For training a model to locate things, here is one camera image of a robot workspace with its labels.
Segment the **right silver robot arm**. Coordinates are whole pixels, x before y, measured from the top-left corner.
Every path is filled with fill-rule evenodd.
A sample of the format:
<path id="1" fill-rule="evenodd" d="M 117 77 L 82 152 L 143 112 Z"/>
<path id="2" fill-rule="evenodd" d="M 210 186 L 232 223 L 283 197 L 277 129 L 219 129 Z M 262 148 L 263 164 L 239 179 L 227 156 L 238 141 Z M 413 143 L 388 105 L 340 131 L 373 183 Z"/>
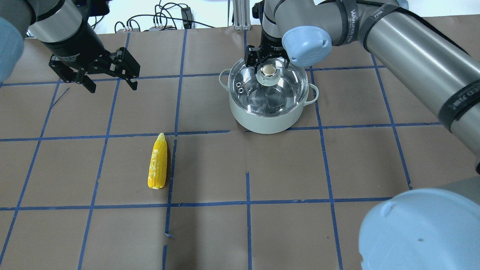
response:
<path id="1" fill-rule="evenodd" d="M 264 0 L 259 47 L 247 67 L 274 57 L 307 67 L 358 41 L 479 158 L 479 62 L 408 10 L 406 0 Z M 364 270 L 478 270 L 479 176 L 403 192 L 362 221 Z"/>

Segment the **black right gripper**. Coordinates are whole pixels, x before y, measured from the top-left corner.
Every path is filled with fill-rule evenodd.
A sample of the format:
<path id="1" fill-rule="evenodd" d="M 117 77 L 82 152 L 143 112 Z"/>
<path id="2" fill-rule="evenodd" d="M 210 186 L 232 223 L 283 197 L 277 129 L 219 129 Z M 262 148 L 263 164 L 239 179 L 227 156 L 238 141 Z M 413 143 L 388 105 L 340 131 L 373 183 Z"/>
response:
<path id="1" fill-rule="evenodd" d="M 262 30 L 259 47 L 247 45 L 245 49 L 245 66 L 255 75 L 258 72 L 259 66 L 266 63 L 267 60 L 274 58 L 283 58 L 282 68 L 290 68 L 290 59 L 286 50 L 283 48 L 282 39 L 271 36 Z"/>

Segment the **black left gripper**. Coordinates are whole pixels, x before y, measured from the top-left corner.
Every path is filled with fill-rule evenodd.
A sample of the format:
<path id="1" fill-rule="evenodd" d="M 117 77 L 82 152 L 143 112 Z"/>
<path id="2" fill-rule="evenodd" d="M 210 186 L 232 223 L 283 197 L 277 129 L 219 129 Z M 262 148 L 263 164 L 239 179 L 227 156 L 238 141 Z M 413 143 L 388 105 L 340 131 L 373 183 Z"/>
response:
<path id="1" fill-rule="evenodd" d="M 137 91 L 140 64 L 125 47 L 109 52 L 87 22 L 62 41 L 41 42 L 51 51 L 49 66 L 62 81 L 80 81 L 95 93 L 96 84 L 89 75 L 105 74 L 125 80 Z"/>

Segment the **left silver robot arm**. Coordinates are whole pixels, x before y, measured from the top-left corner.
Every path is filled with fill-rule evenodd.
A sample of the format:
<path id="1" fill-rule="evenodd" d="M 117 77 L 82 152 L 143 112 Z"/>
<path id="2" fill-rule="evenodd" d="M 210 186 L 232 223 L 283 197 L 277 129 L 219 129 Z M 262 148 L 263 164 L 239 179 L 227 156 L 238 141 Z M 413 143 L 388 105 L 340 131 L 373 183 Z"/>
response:
<path id="1" fill-rule="evenodd" d="M 110 12 L 108 0 L 2 0 L 1 82 L 12 74 L 24 51 L 27 32 L 52 53 L 49 67 L 65 83 L 96 92 L 89 75 L 125 80 L 137 90 L 140 65 L 125 47 L 109 52 L 89 25 Z"/>

